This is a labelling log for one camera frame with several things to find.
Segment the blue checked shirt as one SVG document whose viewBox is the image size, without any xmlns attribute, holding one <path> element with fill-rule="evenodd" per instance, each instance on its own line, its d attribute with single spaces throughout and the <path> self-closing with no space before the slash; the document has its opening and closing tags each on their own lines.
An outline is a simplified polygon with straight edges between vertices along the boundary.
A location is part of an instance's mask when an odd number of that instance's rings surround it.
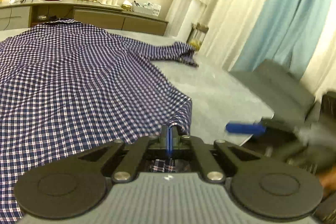
<svg viewBox="0 0 336 224">
<path fill-rule="evenodd" d="M 163 125 L 189 133 L 192 100 L 154 61 L 195 67 L 193 54 L 69 19 L 1 42 L 1 223 L 21 219 L 13 187 L 33 167 Z"/>
</svg>

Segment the glass jar with dark lid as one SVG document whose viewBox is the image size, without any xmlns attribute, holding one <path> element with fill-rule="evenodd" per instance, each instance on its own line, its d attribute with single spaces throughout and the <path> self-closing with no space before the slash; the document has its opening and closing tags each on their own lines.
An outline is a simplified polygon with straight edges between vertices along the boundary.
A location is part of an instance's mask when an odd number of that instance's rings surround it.
<svg viewBox="0 0 336 224">
<path fill-rule="evenodd" d="M 209 27 L 201 23 L 192 24 L 192 29 L 187 39 L 187 44 L 193 46 L 196 51 L 199 51 Z"/>
</svg>

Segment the blue curtain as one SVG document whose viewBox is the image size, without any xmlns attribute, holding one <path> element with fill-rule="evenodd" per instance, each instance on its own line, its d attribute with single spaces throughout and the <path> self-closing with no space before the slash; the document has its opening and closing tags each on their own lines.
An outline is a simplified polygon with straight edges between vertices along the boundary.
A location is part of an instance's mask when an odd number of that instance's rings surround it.
<svg viewBox="0 0 336 224">
<path fill-rule="evenodd" d="M 266 0 L 260 15 L 231 68 L 232 72 L 254 70 L 265 59 L 272 59 L 289 31 L 302 0 Z"/>
</svg>

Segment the white storage box on sideboard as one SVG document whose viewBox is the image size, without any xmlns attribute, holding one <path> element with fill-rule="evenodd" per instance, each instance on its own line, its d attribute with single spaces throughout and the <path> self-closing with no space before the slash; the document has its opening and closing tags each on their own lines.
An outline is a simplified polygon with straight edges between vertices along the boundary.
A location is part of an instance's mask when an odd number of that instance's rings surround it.
<svg viewBox="0 0 336 224">
<path fill-rule="evenodd" d="M 157 5 L 151 2 L 138 3 L 136 1 L 133 1 L 131 4 L 132 4 L 132 8 L 131 8 L 132 11 L 137 12 L 137 13 L 159 16 L 159 13 L 161 11 L 161 5 Z"/>
</svg>

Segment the grey long sideboard cabinet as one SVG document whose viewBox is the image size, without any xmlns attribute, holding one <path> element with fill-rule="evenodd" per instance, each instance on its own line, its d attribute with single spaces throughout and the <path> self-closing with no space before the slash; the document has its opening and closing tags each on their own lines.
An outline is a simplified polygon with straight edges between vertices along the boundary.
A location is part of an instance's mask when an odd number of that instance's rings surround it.
<svg viewBox="0 0 336 224">
<path fill-rule="evenodd" d="M 29 0 L 1 4 L 1 30 L 30 28 L 50 19 L 68 18 L 100 28 L 163 36 L 168 22 L 98 2 Z"/>
</svg>

